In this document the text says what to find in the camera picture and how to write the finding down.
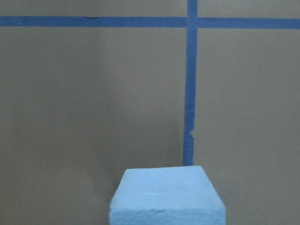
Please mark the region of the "light blue foam block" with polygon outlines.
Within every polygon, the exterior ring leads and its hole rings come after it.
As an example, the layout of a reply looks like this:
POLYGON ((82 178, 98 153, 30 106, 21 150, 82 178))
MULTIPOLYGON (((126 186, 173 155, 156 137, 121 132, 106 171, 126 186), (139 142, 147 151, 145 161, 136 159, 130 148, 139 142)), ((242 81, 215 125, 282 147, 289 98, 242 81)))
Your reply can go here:
POLYGON ((224 225, 226 209, 201 166, 127 169, 111 225, 224 225))

